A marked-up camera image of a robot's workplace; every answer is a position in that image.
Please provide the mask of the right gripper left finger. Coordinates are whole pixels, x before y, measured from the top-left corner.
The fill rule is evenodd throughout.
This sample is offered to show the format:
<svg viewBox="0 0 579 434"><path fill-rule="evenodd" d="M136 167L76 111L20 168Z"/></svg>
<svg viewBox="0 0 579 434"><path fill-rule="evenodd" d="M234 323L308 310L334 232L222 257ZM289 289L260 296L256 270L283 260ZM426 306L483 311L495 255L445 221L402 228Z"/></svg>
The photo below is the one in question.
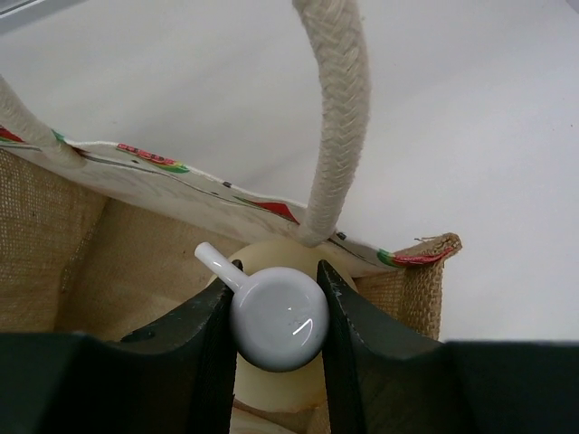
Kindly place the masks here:
<svg viewBox="0 0 579 434"><path fill-rule="evenodd" d="M1 336L4 433L226 433L236 349L221 281L117 342Z"/></svg>

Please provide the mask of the cream bottle white pump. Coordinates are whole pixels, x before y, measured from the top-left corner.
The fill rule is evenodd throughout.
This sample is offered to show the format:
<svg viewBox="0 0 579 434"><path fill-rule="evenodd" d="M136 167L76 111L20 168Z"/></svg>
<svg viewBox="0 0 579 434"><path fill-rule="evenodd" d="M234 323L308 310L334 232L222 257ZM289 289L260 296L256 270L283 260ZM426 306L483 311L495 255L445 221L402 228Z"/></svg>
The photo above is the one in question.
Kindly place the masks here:
<svg viewBox="0 0 579 434"><path fill-rule="evenodd" d="M329 310L316 281L318 263L327 261L351 283L346 263L326 248L290 240L255 243L231 257L203 242L195 257L233 291L236 400L267 412L319 406L326 399L321 349Z"/></svg>

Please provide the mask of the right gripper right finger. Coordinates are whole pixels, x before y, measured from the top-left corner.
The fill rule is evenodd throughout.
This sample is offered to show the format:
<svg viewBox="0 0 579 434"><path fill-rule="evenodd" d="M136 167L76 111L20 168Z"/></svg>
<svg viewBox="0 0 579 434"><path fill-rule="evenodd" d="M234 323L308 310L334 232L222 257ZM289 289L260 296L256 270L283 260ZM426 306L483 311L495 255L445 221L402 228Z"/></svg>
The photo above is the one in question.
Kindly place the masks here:
<svg viewBox="0 0 579 434"><path fill-rule="evenodd" d="M575 342L451 341L413 331L357 294L326 261L317 281L334 433L575 433Z"/></svg>

